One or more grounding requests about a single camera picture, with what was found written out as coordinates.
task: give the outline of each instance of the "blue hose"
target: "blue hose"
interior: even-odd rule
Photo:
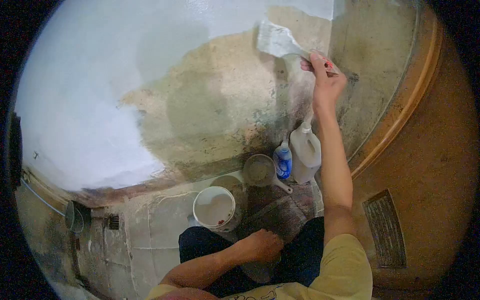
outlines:
[[[32,190],[32,188],[28,186],[28,184],[25,182],[25,180],[23,178],[20,178],[20,180],[23,182],[24,186],[26,186],[33,194],[35,194],[35,196],[37,196],[40,200],[42,200],[43,203],[45,203],[48,207],[50,207],[51,209],[53,209],[54,211],[59,213],[61,216],[65,217],[64,213],[62,213],[61,211],[59,211],[55,207],[51,206],[50,204],[48,204],[45,200],[43,200],[42,197],[40,197],[40,195],[38,195],[34,190]]]

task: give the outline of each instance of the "plastic container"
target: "plastic container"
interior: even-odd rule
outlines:
[[[288,139],[285,139],[273,152],[273,163],[278,179],[287,179],[292,172],[292,152],[288,147]]]
[[[322,148],[308,122],[290,134],[292,176],[298,183],[310,181],[322,165]]]
[[[241,221],[241,208],[229,190],[211,186],[201,191],[193,201],[193,216],[211,231],[230,232]]]
[[[65,209],[65,225],[74,233],[81,233],[91,224],[91,209],[85,205],[68,201]]]

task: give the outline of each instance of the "tile floor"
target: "tile floor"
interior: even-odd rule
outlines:
[[[91,278],[92,285],[101,294],[115,299],[144,299],[169,270],[180,263],[179,235],[189,226],[187,216],[192,214],[193,201],[202,189],[210,185],[228,188],[239,199],[246,197],[243,178],[239,171],[195,183],[183,184],[168,190],[130,199],[124,204],[95,212],[90,233],[81,241],[79,264],[81,273]],[[314,194],[319,195],[313,185]],[[322,200],[316,198],[319,215]],[[111,213],[120,216],[119,230],[110,230],[100,219]]]

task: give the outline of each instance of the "hand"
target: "hand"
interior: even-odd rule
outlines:
[[[283,249],[283,240],[275,233],[261,229],[239,240],[232,247],[243,263],[267,263],[274,260]]]
[[[312,71],[316,77],[313,89],[313,111],[317,118],[325,114],[335,117],[335,104],[347,83],[347,78],[343,73],[328,77],[324,62],[316,52],[310,54],[310,60],[311,63],[302,60],[300,64],[302,70]]]

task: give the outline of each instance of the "plastic bottle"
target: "plastic bottle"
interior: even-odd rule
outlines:
[[[312,133],[309,122],[303,122],[290,134],[292,150],[292,176],[298,183],[306,183],[313,178],[322,165],[320,141]]]
[[[273,152],[273,163],[278,179],[287,179],[290,176],[292,172],[292,152],[288,147],[287,138]]]

